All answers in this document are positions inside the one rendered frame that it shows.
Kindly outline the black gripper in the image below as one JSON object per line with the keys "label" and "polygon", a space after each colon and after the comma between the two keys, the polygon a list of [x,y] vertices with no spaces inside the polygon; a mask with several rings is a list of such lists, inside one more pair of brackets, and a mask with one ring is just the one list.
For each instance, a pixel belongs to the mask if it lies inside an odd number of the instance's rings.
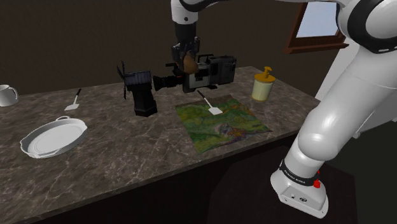
{"label": "black gripper", "polygon": [[179,24],[174,23],[175,34],[178,44],[171,47],[172,58],[180,70],[184,70],[185,50],[190,50],[193,60],[196,60],[200,51],[200,38],[196,36],[196,23]]}

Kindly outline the brown potato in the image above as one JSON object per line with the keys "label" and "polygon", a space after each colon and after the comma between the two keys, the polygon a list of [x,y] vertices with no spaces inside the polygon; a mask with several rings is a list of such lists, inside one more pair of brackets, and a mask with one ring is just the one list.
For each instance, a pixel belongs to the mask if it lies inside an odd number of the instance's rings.
{"label": "brown potato", "polygon": [[194,57],[192,57],[192,55],[190,54],[190,52],[187,52],[183,58],[183,71],[186,74],[193,74],[199,71],[198,65],[195,62]]}

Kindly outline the black windmill figure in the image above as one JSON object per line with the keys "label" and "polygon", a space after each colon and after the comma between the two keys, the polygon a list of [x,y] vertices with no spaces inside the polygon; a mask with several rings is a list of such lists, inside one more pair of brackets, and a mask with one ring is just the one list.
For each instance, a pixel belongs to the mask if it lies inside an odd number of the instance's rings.
{"label": "black windmill figure", "polygon": [[149,117],[157,113],[157,104],[151,92],[152,79],[150,70],[126,73],[124,62],[122,62],[122,69],[118,66],[116,68],[124,82],[123,98],[126,100],[127,92],[132,92],[136,116]]}

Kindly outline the green colourful map sheet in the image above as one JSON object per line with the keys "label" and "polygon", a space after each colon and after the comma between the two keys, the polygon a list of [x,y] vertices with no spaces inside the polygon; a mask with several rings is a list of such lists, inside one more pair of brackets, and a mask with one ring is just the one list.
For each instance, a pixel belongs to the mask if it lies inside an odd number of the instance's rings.
{"label": "green colourful map sheet", "polygon": [[175,107],[198,153],[272,131],[231,95],[210,98],[209,102],[222,114],[213,115],[205,101]]}

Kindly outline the yellow soap dispenser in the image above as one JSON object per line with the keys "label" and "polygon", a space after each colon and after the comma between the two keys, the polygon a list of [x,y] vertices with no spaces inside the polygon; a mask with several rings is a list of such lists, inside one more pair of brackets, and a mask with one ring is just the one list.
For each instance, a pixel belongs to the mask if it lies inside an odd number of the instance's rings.
{"label": "yellow soap dispenser", "polygon": [[259,102],[264,102],[268,99],[272,85],[276,80],[276,78],[270,74],[271,71],[271,67],[265,66],[262,73],[255,74],[253,91],[251,93],[252,99]]}

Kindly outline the brown framed window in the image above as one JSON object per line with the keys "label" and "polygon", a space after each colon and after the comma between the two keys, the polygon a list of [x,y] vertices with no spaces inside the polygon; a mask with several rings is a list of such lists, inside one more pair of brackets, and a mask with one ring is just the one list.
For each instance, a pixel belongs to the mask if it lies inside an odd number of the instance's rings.
{"label": "brown framed window", "polygon": [[348,46],[336,23],[337,4],[300,3],[286,47],[286,54],[339,50]]}

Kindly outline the white oval baking dish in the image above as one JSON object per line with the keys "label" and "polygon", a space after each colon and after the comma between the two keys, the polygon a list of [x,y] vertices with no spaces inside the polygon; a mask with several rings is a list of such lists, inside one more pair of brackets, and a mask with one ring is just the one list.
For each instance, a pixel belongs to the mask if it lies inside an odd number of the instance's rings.
{"label": "white oval baking dish", "polygon": [[79,145],[87,132],[84,121],[61,116],[25,136],[20,141],[20,149],[32,158],[54,157]]}

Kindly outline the dark robot stand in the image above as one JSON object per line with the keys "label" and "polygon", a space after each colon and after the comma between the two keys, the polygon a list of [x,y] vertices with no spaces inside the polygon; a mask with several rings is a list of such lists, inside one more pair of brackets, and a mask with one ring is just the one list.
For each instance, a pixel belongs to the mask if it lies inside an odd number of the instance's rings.
{"label": "dark robot stand", "polygon": [[326,164],[320,170],[329,200],[324,218],[283,204],[270,176],[287,152],[278,146],[241,153],[211,195],[207,224],[359,224],[354,177]]}

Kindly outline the white mug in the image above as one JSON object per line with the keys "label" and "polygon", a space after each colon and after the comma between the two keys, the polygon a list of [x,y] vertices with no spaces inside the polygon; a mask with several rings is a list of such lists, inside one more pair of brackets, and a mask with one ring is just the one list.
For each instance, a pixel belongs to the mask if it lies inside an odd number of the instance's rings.
{"label": "white mug", "polygon": [[18,92],[9,85],[0,85],[0,106],[7,107],[18,102]]}

